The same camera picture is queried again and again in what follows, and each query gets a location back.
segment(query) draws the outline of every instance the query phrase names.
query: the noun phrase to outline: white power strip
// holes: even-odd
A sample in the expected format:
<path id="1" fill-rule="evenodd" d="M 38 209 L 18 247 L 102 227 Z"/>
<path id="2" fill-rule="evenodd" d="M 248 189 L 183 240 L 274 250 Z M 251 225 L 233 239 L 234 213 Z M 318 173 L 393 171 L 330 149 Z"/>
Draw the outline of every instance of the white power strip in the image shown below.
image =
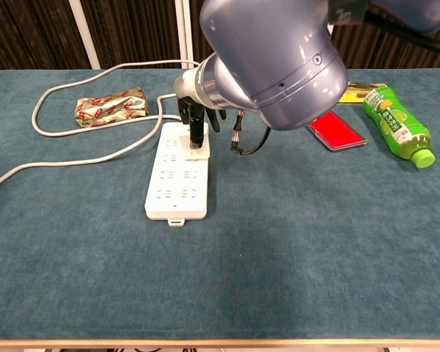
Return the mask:
<path id="1" fill-rule="evenodd" d="M 167 220 L 169 226 L 181 227 L 185 220 L 205 218 L 209 157 L 207 123 L 199 150 L 189 148 L 188 125 L 163 125 L 145 200 L 149 219 Z"/>

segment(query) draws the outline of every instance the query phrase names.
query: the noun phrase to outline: background wall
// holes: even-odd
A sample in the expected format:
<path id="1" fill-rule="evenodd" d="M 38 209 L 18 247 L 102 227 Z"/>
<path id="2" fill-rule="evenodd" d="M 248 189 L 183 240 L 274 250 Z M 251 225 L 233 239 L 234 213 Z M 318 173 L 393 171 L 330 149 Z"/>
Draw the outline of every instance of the background wall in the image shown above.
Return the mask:
<path id="1" fill-rule="evenodd" d="M 185 15 L 194 59 L 206 58 L 212 49 L 199 27 L 203 2 L 81 0 L 81 6 L 100 66 L 108 68 L 185 56 L 177 25 Z M 189 11 L 177 11 L 176 3 Z M 433 36 L 440 40 L 440 32 Z M 349 68 L 440 67 L 440 55 L 366 24 L 335 26 L 332 40 Z M 91 68 L 69 0 L 0 0 L 0 69 L 18 68 Z"/>

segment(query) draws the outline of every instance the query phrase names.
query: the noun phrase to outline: teal fabric surface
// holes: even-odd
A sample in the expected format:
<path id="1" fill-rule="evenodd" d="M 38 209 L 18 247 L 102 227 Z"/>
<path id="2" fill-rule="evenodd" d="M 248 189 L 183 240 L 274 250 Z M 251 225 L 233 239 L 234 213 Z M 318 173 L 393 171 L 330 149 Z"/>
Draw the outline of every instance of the teal fabric surface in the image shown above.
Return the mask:
<path id="1" fill-rule="evenodd" d="M 45 130 L 76 128 L 78 98 L 179 70 L 120 70 L 53 93 Z M 112 153 L 142 122 L 62 139 L 34 132 L 49 87 L 89 70 L 0 71 L 0 176 L 29 161 Z M 361 106 L 336 110 L 370 143 L 330 153 L 306 129 L 229 151 L 233 114 L 211 134 L 208 215 L 169 228 L 144 213 L 157 138 L 93 166 L 28 169 L 0 186 L 0 339 L 440 339 L 440 70 L 354 70 L 384 82 L 430 129 L 435 164 L 394 157 Z M 176 113 L 175 100 L 166 102 Z M 248 114 L 243 147 L 263 124 Z"/>

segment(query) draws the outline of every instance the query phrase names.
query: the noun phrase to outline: wooden table edge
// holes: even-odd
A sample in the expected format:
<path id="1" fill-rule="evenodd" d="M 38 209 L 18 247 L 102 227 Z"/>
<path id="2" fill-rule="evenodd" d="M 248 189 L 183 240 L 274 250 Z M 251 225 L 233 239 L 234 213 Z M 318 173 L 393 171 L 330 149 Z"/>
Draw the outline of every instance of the wooden table edge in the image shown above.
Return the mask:
<path id="1" fill-rule="evenodd" d="M 278 347 L 432 347 L 440 340 L 270 339 L 270 340 L 0 340 L 0 348 L 278 348 Z"/>

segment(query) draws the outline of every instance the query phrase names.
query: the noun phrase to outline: green bottle cap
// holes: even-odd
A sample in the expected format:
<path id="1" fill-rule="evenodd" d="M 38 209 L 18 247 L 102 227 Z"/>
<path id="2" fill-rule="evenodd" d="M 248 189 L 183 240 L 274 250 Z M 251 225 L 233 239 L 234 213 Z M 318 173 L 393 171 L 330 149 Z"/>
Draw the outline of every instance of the green bottle cap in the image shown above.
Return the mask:
<path id="1" fill-rule="evenodd" d="M 433 164 L 435 161 L 435 156 L 429 149 L 422 149 L 418 152 L 415 152 L 412 155 L 411 160 L 417 167 L 423 169 Z"/>

